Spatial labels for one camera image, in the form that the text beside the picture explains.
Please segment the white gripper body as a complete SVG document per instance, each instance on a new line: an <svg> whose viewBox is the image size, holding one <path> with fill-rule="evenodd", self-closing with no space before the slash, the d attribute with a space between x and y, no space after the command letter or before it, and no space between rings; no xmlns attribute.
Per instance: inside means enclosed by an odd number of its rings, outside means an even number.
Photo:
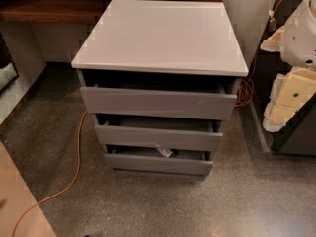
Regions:
<svg viewBox="0 0 316 237"><path fill-rule="evenodd" d="M316 0L303 0L285 22L280 56L291 66L316 68Z"/></svg>

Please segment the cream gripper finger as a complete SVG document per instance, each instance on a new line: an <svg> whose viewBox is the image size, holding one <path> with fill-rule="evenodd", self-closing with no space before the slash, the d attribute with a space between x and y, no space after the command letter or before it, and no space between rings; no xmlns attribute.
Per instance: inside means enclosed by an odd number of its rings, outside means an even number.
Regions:
<svg viewBox="0 0 316 237"><path fill-rule="evenodd" d="M293 67L274 80L270 101L264 111L263 128L278 132L316 93L316 70Z"/></svg>
<svg viewBox="0 0 316 237"><path fill-rule="evenodd" d="M280 52L280 41L283 30L284 27L278 28L270 37L261 43L260 49L267 52Z"/></svg>

